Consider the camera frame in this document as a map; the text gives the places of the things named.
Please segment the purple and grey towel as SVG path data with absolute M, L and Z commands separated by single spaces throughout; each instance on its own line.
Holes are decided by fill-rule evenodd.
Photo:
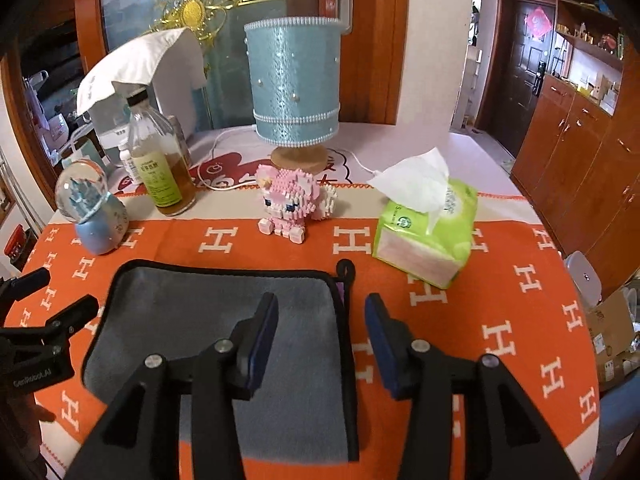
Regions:
M 186 366 L 205 350 L 231 360 L 242 392 L 234 417 L 242 454 L 284 464 L 359 457 L 349 335 L 354 264 L 319 270 L 189 268 L 134 260 L 115 273 L 82 363 L 104 403 L 145 360 Z

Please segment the blue snow globe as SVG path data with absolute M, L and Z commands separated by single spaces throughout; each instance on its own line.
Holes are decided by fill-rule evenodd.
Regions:
M 58 176 L 55 203 L 93 255 L 115 250 L 129 228 L 125 205 L 111 192 L 102 168 L 90 159 L 71 162 Z

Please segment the orange H-pattern tablecloth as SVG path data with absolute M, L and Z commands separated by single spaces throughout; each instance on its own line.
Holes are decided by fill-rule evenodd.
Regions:
M 332 271 L 352 260 L 350 329 L 358 391 L 360 459 L 334 466 L 248 460 L 252 479 L 393 479 L 407 429 L 409 407 L 385 390 L 364 326 L 364 298 L 379 294 L 390 314 L 437 348 L 474 360 L 502 359 L 536 403 L 582 478 L 596 456 L 600 406 L 584 310 L 564 263 L 533 208 L 506 173 L 470 138 L 454 134 L 442 147 L 451 174 L 478 191 L 468 263 L 439 290 L 373 255 L 384 200 L 367 187 L 368 173 L 426 151 L 397 127 L 342 125 L 331 142 L 333 159 L 323 180 L 335 184 L 345 208 L 312 224 L 295 245 L 258 232 L 262 212 L 250 186 L 254 168 L 270 153 L 250 127 L 206 133 L 192 156 L 206 177 L 228 179 L 232 189 L 206 188 L 196 205 L 171 219 L 148 199 L 126 192 L 131 224 L 124 244 L 107 256 L 85 251 L 73 227 L 54 216 L 28 260 L 46 268 L 50 284 L 14 304 L 6 322 L 39 326 L 77 298 L 104 299 L 116 270 L 132 259 L 213 269 Z

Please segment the cardboard box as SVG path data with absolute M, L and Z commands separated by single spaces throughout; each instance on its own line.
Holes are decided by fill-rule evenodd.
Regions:
M 611 390 L 639 368 L 639 348 L 634 341 L 630 302 L 637 299 L 633 289 L 623 287 L 587 313 L 600 393 Z

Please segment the small white pill bottle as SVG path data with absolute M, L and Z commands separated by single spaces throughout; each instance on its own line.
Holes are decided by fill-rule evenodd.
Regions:
M 134 164 L 134 160 L 132 159 L 132 156 L 130 154 L 130 151 L 128 148 L 128 141 L 122 140 L 122 142 L 118 144 L 118 150 L 119 150 L 119 159 L 120 159 L 120 162 L 122 163 L 122 168 L 125 169 L 126 173 L 128 174 L 128 177 L 130 177 L 131 182 L 135 185 L 141 184 L 142 180 L 139 176 L 137 167 Z

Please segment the white chair back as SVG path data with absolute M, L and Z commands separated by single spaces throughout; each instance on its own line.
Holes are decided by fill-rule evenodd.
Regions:
M 564 263 L 585 308 L 597 307 L 602 298 L 602 284 L 589 260 L 576 250 L 565 258 Z

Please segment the glass bottle green label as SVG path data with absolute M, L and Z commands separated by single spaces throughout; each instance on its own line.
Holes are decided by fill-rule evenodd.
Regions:
M 130 109 L 127 145 L 138 175 L 157 210 L 178 216 L 196 200 L 196 188 L 171 122 L 154 107 L 148 90 L 126 99 Z

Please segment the green tissue pack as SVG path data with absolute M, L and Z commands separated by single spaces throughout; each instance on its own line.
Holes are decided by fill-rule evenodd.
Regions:
M 377 172 L 369 185 L 386 198 L 373 257 L 448 288 L 470 258 L 477 189 L 450 176 L 438 148 Z

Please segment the pink block pig toy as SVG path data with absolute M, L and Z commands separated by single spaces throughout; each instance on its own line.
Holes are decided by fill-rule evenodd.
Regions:
M 257 223 L 262 234 L 303 244 L 306 222 L 326 220 L 334 213 L 336 188 L 319 184 L 308 172 L 259 165 L 255 179 L 266 213 Z

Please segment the wooden cabinet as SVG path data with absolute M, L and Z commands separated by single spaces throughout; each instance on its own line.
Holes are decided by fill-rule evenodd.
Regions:
M 603 0 L 556 0 L 554 22 L 511 178 L 608 296 L 639 270 L 639 49 Z

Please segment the light blue table lamp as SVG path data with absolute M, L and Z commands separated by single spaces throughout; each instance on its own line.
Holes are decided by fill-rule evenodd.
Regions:
M 336 18 L 287 16 L 244 26 L 257 135 L 283 169 L 318 174 L 340 124 L 341 38 Z

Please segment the dark entrance door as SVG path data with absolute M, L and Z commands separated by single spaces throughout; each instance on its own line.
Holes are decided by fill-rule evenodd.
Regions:
M 488 132 L 511 155 L 526 137 L 550 62 L 554 6 L 510 0 L 504 33 L 508 40 L 497 58 L 498 74 Z

